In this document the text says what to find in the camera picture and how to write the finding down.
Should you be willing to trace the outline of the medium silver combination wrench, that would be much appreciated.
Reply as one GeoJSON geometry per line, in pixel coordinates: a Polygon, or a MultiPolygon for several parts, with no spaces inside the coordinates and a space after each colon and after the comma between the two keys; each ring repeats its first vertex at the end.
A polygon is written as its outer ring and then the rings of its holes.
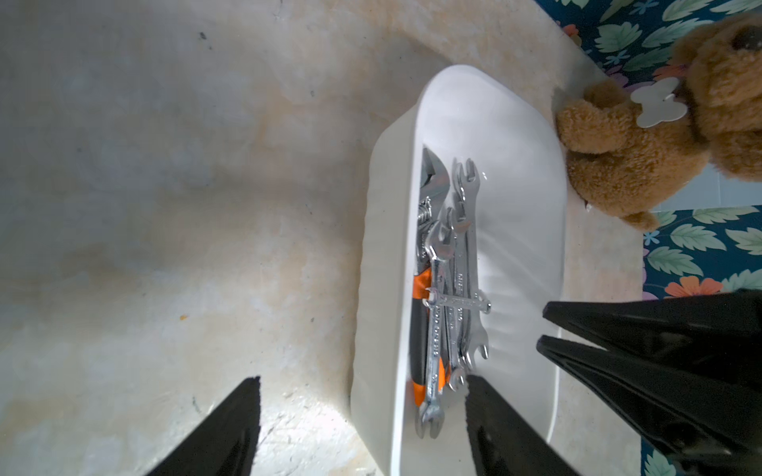
{"type": "Polygon", "coordinates": [[[416,432],[419,438],[424,438],[426,432],[433,440],[437,438],[445,421],[445,411],[441,406],[440,396],[440,366],[444,364],[442,351],[444,348],[444,295],[448,283],[448,264],[454,258],[452,232],[443,232],[442,222],[434,222],[425,240],[425,247],[431,262],[432,282],[429,287],[429,297],[424,305],[429,309],[429,324],[427,338],[426,360],[426,393],[424,402],[418,410],[416,432]]]}

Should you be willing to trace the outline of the small silver combination wrench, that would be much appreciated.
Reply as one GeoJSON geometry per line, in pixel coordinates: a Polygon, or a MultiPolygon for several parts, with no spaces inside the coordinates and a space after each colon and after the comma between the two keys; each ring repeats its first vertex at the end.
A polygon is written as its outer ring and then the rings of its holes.
{"type": "Polygon", "coordinates": [[[434,307],[451,307],[452,309],[467,309],[489,315],[492,304],[482,290],[476,292],[475,297],[458,297],[440,293],[435,288],[428,288],[429,296],[423,299],[423,303],[429,309],[434,307]]]}

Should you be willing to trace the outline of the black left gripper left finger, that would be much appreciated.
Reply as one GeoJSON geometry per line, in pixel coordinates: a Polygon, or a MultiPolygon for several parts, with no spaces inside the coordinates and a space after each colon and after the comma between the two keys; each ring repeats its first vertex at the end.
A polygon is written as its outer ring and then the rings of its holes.
{"type": "Polygon", "coordinates": [[[260,379],[243,380],[152,475],[249,475],[257,451],[260,379]]]}

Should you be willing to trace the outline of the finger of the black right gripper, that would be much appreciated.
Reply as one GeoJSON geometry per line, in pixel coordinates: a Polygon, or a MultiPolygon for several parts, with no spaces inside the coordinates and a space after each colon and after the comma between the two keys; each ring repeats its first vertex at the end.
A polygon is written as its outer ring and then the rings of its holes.
{"type": "Polygon", "coordinates": [[[609,351],[744,387],[761,385],[761,293],[629,303],[550,301],[543,318],[609,351]]]}
{"type": "Polygon", "coordinates": [[[537,350],[678,468],[761,468],[760,393],[557,337],[537,350]]]}

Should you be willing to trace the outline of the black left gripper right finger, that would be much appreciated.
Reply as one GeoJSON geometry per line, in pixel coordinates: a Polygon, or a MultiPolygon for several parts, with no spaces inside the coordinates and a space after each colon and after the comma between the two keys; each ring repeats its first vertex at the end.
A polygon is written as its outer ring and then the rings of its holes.
{"type": "Polygon", "coordinates": [[[480,376],[470,375],[466,430],[478,475],[575,475],[549,444],[480,376]]]}

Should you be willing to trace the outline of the brown teddy bear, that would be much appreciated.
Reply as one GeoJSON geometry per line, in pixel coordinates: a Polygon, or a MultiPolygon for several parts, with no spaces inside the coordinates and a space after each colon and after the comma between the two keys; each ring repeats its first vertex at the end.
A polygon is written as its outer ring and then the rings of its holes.
{"type": "Polygon", "coordinates": [[[654,208],[708,165],[761,180],[761,15],[748,12],[678,39],[682,77],[628,92],[594,84],[557,115],[571,187],[591,207],[641,232],[654,208]]]}

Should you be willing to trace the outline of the orange-handled adjustable wrench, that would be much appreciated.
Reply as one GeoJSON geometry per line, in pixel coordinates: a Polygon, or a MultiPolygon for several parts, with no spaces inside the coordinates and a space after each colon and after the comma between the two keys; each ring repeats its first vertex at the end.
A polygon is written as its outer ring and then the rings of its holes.
{"type": "Polygon", "coordinates": [[[410,367],[414,403],[420,407],[426,396],[426,361],[428,339],[428,309],[424,299],[429,296],[432,283],[430,258],[425,241],[431,227],[441,216],[450,190],[450,175],[442,160],[430,149],[424,148],[415,247],[415,273],[411,307],[410,367]]]}

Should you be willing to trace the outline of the white plastic storage box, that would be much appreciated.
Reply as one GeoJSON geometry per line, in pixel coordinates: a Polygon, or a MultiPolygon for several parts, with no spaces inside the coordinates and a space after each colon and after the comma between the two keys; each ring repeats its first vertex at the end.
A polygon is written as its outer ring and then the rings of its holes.
{"type": "Polygon", "coordinates": [[[542,313],[563,287],[564,154],[539,111],[479,69],[453,65],[382,133],[370,160],[350,411],[385,475],[474,474],[467,388],[440,393],[436,438],[415,430],[409,340],[428,154],[446,168],[446,207],[470,210],[470,230],[454,238],[448,289],[491,307],[466,327],[473,374],[541,438],[552,435],[558,410],[560,372],[536,344],[560,332],[542,313]]]}

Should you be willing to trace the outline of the large silver open-end wrench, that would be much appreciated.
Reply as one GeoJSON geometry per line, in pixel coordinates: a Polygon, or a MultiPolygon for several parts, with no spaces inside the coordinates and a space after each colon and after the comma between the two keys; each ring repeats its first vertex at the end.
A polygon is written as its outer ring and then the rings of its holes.
{"type": "MultiPolygon", "coordinates": [[[[480,178],[477,166],[472,159],[465,163],[454,163],[454,210],[459,218],[470,223],[466,232],[466,257],[468,258],[468,298],[475,298],[479,290],[478,259],[477,259],[477,230],[476,230],[476,199],[480,188],[480,178]]],[[[475,368],[478,354],[483,359],[489,357],[489,339],[482,323],[482,315],[471,311],[470,345],[468,358],[470,370],[475,368]]]]}

